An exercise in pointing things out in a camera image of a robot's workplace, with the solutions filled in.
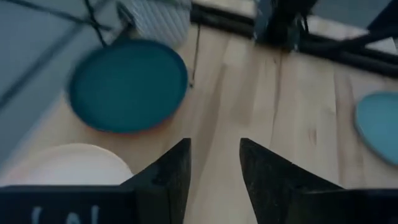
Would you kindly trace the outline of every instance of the teal plate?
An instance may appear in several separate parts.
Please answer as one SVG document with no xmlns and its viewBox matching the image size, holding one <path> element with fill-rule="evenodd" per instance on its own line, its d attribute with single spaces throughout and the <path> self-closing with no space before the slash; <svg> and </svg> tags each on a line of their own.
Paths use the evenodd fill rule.
<svg viewBox="0 0 398 224">
<path fill-rule="evenodd" d="M 87 125 L 112 133 L 152 128 L 179 107 L 188 84 L 181 57 L 166 45 L 127 40 L 90 53 L 68 85 L 72 110 Z"/>
<path fill-rule="evenodd" d="M 355 125 L 364 142 L 385 161 L 398 165 L 398 93 L 365 96 L 357 105 Z"/>
</svg>

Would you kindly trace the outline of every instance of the striped basket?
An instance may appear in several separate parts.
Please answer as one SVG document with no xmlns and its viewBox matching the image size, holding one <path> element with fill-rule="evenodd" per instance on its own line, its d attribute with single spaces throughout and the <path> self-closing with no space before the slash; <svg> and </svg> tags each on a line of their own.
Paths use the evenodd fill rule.
<svg viewBox="0 0 398 224">
<path fill-rule="evenodd" d="M 170 47 L 185 42 L 190 26 L 191 0 L 131 0 L 138 34 Z"/>
</svg>

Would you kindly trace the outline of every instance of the wooden table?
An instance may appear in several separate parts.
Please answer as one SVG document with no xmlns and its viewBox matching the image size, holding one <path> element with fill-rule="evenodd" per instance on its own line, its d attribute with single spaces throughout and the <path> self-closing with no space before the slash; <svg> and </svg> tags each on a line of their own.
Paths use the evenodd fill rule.
<svg viewBox="0 0 398 224">
<path fill-rule="evenodd" d="M 248 12 L 249 3 L 236 5 Z M 310 28 L 336 38 L 363 32 L 316 17 Z M 191 69 L 196 34 L 192 26 L 178 49 Z M 388 43 L 376 47 L 392 49 Z M 61 95 L 2 171 L 46 147 L 85 142 L 113 151 L 138 173 L 190 137 L 185 223 L 256 223 L 241 174 L 241 137 L 346 188 L 398 187 L 398 169 L 367 149 L 353 127 L 353 108 L 361 97 L 397 88 L 396 82 L 362 70 L 202 27 L 195 87 L 172 119 L 133 136 L 101 133 L 85 126 Z"/>
</svg>

